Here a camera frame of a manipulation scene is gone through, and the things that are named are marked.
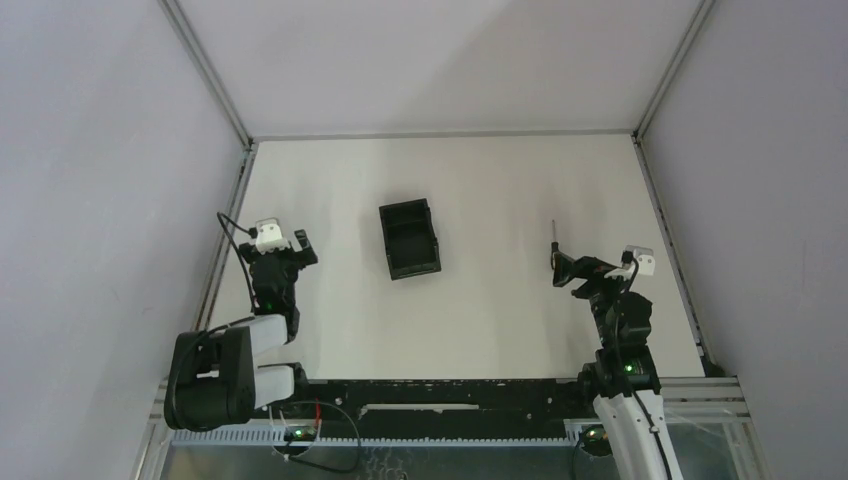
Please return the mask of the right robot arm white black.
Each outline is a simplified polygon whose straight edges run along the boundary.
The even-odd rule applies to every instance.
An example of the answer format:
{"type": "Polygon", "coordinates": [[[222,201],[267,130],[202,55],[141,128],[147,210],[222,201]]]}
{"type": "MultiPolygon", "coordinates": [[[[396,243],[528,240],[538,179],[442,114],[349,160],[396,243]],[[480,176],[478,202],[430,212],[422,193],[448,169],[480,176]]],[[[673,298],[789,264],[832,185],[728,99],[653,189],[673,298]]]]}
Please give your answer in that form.
{"type": "Polygon", "coordinates": [[[653,303],[633,289],[638,277],[654,274],[653,250],[628,246],[614,265],[573,258],[552,241],[549,262],[554,287],[580,281],[571,294],[588,301],[601,343],[577,379],[579,406],[598,421],[581,430],[574,451],[612,457],[622,479],[682,478],[648,346],[653,303]]]}

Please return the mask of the yellow black screwdriver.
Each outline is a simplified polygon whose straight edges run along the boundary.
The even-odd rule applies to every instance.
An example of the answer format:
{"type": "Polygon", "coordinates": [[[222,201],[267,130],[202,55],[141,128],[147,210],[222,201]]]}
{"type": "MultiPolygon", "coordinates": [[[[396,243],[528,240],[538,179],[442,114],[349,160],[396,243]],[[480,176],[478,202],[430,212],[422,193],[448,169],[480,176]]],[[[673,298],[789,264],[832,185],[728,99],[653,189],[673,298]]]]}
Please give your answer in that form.
{"type": "Polygon", "coordinates": [[[558,265],[558,255],[559,255],[559,242],[557,240],[557,230],[556,230],[556,221],[551,221],[551,243],[550,243],[550,266],[553,271],[557,269],[558,265]]]}

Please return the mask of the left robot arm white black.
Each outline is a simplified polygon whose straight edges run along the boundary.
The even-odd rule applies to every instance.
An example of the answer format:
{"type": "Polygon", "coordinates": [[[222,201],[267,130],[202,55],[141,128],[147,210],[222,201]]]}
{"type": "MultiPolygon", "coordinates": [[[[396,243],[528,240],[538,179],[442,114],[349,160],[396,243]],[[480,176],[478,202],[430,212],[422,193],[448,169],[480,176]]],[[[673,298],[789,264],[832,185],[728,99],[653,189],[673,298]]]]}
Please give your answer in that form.
{"type": "Polygon", "coordinates": [[[259,356],[291,344],[299,331],[295,284],[318,257],[305,231],[293,248],[279,227],[266,223],[252,243],[238,247],[251,282],[255,311],[204,331],[184,332],[175,341],[163,414],[173,430],[205,432],[244,424],[274,403],[290,417],[311,407],[311,388],[299,362],[264,365],[259,356]]]}

